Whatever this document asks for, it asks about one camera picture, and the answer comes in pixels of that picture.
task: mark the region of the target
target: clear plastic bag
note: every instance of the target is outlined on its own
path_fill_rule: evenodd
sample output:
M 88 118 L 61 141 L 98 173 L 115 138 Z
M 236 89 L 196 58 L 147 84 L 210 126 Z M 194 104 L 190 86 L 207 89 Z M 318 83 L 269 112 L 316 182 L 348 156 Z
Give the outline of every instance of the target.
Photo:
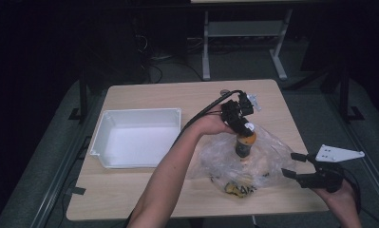
M 278 137 L 256 125 L 256 142 L 250 155 L 240 158 L 235 151 L 236 135 L 221 133 L 211 136 L 199 151 L 198 161 L 188 172 L 188 178 L 210 177 L 223 192 L 248 196 L 257 188 L 287 182 L 281 168 L 294 170 L 293 150 Z

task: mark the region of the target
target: black cable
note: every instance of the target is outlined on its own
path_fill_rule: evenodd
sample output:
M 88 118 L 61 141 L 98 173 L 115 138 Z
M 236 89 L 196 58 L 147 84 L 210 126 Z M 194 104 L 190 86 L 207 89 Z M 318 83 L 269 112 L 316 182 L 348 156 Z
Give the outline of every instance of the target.
M 180 62 L 168 62 L 168 63 L 157 63 L 157 65 L 182 65 L 182 66 L 188 67 L 188 68 L 192 69 L 196 73 L 196 75 L 203 81 L 203 78 L 200 76 L 200 74 L 193 67 L 189 66 L 188 64 L 180 63 Z
M 153 68 L 155 68 L 156 70 L 158 70 L 160 72 L 160 78 L 156 82 L 153 82 L 153 80 L 151 79 L 151 74 L 148 74 L 148 79 L 149 79 L 150 83 L 151 84 L 157 84 L 157 83 L 159 83 L 161 81 L 161 79 L 162 79 L 162 76 L 163 76 L 162 70 L 159 67 L 154 66 L 154 65 L 150 65 L 149 67 L 153 67 Z
M 357 188 L 358 192 L 360 192 L 360 183 L 358 182 L 358 179 L 352 174 L 352 172 L 349 169 L 343 168 L 344 171 L 346 171 L 353 179 L 355 187 Z
M 191 39 L 188 38 L 187 41 L 189 43 L 187 47 L 188 53 L 192 53 L 192 51 L 203 47 L 203 38 L 191 38 Z
M 221 111 L 207 112 L 205 115 L 221 115 Z
M 178 137 L 175 139 L 174 143 L 172 144 L 172 146 L 177 142 L 177 140 L 180 138 L 180 136 L 183 134 L 183 132 L 192 124 L 194 123 L 195 121 L 197 121 L 198 119 L 200 119 L 201 117 L 203 117 L 204 115 L 207 115 L 208 111 L 210 111 L 210 109 L 212 109 L 213 107 L 215 107 L 216 105 L 218 105 L 219 103 L 221 103 L 222 101 L 224 101 L 225 99 L 229 98 L 231 95 L 233 95 L 234 93 L 239 93 L 239 94 L 242 94 L 243 92 L 241 90 L 233 90 L 233 91 L 229 91 L 227 93 L 224 93 L 221 97 L 219 97 L 217 100 L 213 101 L 211 104 L 209 104 L 208 106 L 206 106 L 203 110 L 201 110 L 201 112 L 199 112 L 198 114 L 196 114 L 191 120 L 189 120 L 189 122 L 183 127 L 182 131 L 179 133 Z

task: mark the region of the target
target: metal frame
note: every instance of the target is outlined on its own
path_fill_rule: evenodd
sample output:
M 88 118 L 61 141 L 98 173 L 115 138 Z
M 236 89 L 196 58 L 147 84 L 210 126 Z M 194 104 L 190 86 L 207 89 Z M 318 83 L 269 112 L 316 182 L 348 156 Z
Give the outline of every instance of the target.
M 85 140 L 85 136 L 92 133 L 88 133 L 88 123 L 95 121 L 95 118 L 97 118 L 94 116 L 93 109 L 96 108 L 98 102 L 99 98 L 94 96 L 92 102 L 90 102 L 91 108 L 86 112 L 85 122 L 79 124 L 79 128 L 76 129 L 76 132 L 73 135 L 74 140 L 68 147 L 66 155 L 62 159 L 48 190 L 44 194 L 41 205 L 35 214 L 32 224 L 30 225 L 31 228 L 46 226 L 47 219 L 49 218 L 57 199 L 60 197 L 64 181 L 68 176 L 68 170 L 72 168 L 76 155 L 79 153 L 79 148 Z
M 279 59 L 279 53 L 287 33 L 290 23 L 292 9 L 287 9 L 283 21 L 237 21 L 237 22 L 210 22 L 208 11 L 204 13 L 204 38 L 203 38 L 203 81 L 209 81 L 210 64 L 209 64 L 209 37 L 229 37 L 229 36 L 277 36 L 277 43 L 270 54 L 275 64 L 280 80 L 287 80 L 287 74 Z

